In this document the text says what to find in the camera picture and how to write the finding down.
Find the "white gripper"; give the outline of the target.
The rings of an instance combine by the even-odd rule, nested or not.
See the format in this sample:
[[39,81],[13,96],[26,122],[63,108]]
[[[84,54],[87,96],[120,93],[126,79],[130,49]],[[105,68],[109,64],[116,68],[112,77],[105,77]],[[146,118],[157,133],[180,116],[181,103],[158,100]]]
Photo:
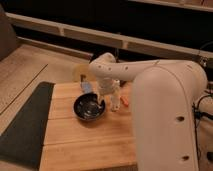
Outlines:
[[120,87],[120,81],[110,78],[103,78],[98,80],[98,97],[97,102],[101,105],[104,100],[103,95],[113,94]]

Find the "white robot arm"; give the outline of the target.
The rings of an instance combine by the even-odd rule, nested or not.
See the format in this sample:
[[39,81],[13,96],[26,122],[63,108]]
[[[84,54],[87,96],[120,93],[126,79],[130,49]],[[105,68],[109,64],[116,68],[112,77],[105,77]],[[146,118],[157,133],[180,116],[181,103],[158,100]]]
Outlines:
[[118,63],[105,53],[89,64],[98,80],[130,81],[139,171],[199,171],[193,103],[207,86],[189,60]]

